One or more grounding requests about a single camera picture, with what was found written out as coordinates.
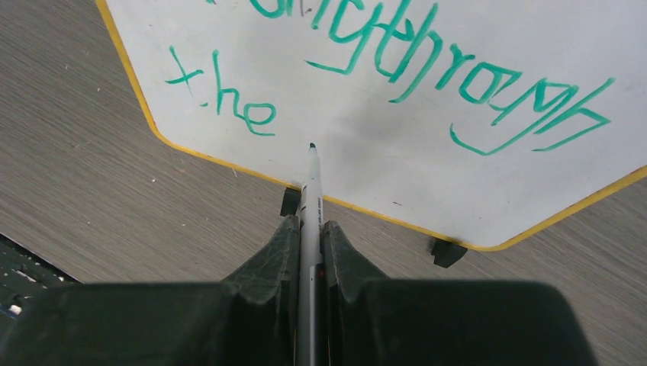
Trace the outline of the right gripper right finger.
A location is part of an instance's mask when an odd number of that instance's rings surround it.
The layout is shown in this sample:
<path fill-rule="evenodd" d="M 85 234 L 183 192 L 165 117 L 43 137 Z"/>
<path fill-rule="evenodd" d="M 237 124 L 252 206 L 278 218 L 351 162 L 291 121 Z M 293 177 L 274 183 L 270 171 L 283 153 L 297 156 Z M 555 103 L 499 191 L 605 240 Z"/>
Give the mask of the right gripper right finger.
<path fill-rule="evenodd" d="M 373 365 L 374 322 L 364 290 L 368 283 L 387 275 L 355 249 L 342 227 L 332 220 L 323 228 L 323 261 L 330 363 Z"/>

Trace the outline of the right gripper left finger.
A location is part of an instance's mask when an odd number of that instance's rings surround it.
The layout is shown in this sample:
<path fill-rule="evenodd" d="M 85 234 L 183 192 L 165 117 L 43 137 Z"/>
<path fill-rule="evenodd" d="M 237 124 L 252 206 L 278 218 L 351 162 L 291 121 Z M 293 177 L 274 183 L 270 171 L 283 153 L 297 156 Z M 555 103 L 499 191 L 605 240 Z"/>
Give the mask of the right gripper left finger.
<path fill-rule="evenodd" d="M 235 293 L 222 365 L 294 364 L 299 243 L 299 219 L 286 216 L 270 240 L 225 278 Z"/>

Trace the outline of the white marker pen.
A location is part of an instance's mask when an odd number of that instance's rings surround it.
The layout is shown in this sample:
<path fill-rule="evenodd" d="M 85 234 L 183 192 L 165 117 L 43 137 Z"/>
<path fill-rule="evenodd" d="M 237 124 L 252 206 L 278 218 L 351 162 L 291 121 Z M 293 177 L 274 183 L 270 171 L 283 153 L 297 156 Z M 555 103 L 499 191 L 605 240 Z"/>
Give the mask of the white marker pen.
<path fill-rule="evenodd" d="M 309 144 L 307 174 L 301 185 L 300 264 L 296 365 L 326 365 L 325 266 L 321 248 L 322 187 L 317 147 Z"/>

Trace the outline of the yellow framed whiteboard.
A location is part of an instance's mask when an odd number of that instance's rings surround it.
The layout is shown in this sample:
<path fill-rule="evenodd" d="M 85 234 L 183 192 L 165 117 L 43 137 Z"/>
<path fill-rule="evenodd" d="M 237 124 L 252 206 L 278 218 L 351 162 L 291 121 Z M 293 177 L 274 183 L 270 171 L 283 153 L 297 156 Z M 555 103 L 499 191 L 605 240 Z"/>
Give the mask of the yellow framed whiteboard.
<path fill-rule="evenodd" d="M 99 1 L 156 137 L 469 249 L 646 175 L 644 1 Z"/>

